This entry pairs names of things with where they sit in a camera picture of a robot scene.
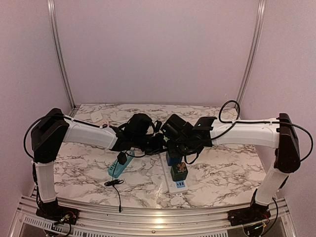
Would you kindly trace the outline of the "blue cube socket adapter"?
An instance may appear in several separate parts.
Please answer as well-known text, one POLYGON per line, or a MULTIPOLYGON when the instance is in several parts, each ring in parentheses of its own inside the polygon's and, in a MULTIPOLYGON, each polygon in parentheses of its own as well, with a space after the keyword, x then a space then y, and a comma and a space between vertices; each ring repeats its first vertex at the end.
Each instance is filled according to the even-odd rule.
POLYGON ((182 162, 182 157, 171 157, 169 153, 166 153, 166 162, 168 166, 173 166, 174 164, 179 164, 182 162))

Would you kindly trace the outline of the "dark green dragon cube adapter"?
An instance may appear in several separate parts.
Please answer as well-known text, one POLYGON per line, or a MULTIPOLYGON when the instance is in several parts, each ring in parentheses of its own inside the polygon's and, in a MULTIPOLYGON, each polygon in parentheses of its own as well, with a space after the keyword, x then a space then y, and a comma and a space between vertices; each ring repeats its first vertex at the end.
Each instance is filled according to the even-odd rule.
POLYGON ((184 162, 173 164, 171 166, 171 178, 174 182, 186 180, 188 169, 184 162))

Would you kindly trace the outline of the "long white power strip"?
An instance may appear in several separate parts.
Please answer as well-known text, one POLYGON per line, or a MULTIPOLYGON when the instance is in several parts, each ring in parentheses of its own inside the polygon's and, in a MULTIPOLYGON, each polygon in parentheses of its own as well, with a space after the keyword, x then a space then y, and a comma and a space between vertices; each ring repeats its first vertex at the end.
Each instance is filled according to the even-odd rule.
POLYGON ((188 191, 188 185, 186 180, 182 181, 173 181, 171 177, 171 166, 167 165, 166 157, 161 156, 161 163, 162 163, 162 169, 164 172, 166 185, 168 188, 168 191, 171 195, 181 194, 188 191))

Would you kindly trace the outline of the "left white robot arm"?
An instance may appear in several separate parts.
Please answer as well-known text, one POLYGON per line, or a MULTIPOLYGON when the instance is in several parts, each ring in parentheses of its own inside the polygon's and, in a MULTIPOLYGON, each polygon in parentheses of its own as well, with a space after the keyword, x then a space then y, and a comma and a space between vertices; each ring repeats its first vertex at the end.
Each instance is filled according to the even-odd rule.
POLYGON ((31 139, 32 153, 25 153, 33 160, 33 177, 38 189, 38 207, 52 220, 62 216, 54 188, 54 163, 62 143, 79 143, 101 147, 114 152, 131 148, 140 149, 151 156, 164 152, 166 141, 159 132, 160 121, 153 121, 147 114, 134 114, 120 125, 96 125, 66 116, 59 108, 33 122, 24 135, 31 139))

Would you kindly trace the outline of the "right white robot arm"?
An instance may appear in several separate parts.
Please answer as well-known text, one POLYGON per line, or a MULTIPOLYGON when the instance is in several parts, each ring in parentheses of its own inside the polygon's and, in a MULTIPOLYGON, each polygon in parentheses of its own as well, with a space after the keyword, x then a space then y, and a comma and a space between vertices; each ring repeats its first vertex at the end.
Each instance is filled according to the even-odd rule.
POLYGON ((307 135, 310 147, 313 138, 287 114, 241 120, 238 112, 225 118, 225 111, 195 119, 172 113, 160 128, 170 157, 182 157, 188 167, 180 205, 250 202, 244 216, 255 221, 311 155, 302 152, 298 136, 307 135))

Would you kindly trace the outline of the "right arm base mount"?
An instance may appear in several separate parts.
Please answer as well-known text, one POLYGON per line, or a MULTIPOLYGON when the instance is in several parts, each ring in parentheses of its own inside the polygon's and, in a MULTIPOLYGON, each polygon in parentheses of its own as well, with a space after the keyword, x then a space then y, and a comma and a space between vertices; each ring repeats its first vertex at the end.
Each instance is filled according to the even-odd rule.
POLYGON ((269 211, 258 211, 258 210, 250 210, 249 208, 241 208, 230 210, 228 212, 228 220, 231 226, 244 225, 248 223, 253 223, 257 221, 261 221, 264 219, 269 219, 271 214, 269 211))

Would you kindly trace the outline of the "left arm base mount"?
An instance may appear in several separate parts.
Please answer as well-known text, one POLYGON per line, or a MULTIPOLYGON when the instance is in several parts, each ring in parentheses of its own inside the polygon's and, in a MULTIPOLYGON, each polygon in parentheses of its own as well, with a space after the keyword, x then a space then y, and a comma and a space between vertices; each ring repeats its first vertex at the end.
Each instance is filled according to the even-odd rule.
POLYGON ((40 210, 39 208, 36 211, 36 215, 45 219, 49 219, 52 221, 59 221, 62 219, 62 217, 69 214, 69 223, 71 225, 75 225, 78 219, 79 210, 75 208, 65 207, 65 206, 59 206, 58 210, 54 214, 45 214, 44 211, 40 210))

